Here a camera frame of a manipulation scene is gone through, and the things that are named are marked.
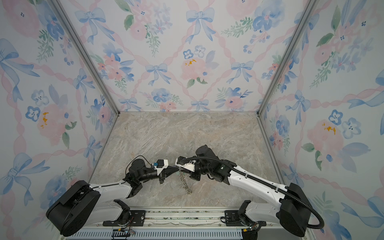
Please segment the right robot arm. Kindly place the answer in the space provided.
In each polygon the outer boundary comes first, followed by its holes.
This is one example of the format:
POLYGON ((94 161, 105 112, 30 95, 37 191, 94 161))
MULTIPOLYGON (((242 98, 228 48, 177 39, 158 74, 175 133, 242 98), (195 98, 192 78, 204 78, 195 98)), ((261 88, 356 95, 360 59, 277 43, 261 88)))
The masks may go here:
POLYGON ((191 178, 209 175, 217 182, 246 190, 268 203, 260 207, 252 201, 244 201, 238 212, 243 225, 278 223, 297 237, 305 236, 313 208, 297 184, 286 186, 253 175, 234 162, 221 160, 206 145, 199 147, 193 157, 178 157, 176 166, 191 178))

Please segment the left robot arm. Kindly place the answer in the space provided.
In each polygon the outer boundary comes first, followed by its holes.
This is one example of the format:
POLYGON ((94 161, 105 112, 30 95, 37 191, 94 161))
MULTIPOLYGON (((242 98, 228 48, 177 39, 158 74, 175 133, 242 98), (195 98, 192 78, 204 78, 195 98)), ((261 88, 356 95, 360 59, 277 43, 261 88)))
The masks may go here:
POLYGON ((179 167, 171 166, 168 160, 157 160, 147 167, 145 160, 134 159, 129 163, 125 177, 118 182, 88 184, 77 181, 49 207, 46 217, 65 237, 99 222, 126 227, 134 217, 124 200, 134 197, 144 182, 159 180, 163 183, 178 171, 179 167))

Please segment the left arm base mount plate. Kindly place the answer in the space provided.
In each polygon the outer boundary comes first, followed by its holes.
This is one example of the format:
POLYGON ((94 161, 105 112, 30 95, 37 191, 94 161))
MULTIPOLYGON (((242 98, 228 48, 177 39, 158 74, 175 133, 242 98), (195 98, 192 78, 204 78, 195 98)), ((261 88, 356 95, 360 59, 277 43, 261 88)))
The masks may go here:
POLYGON ((116 220, 104 221, 104 227, 143 227, 146 217, 145 210, 132 210, 122 200, 114 200, 115 207, 120 208, 121 213, 116 220))

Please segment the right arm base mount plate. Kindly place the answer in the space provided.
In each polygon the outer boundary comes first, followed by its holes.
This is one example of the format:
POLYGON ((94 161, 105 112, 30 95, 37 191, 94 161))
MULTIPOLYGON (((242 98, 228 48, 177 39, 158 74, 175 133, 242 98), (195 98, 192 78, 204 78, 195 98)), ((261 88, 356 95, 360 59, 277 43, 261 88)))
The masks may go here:
POLYGON ((257 228, 265 227, 261 214, 266 212, 264 204, 259 205, 251 200, 245 200, 238 210, 225 210, 225 215, 220 218, 227 227, 257 228))

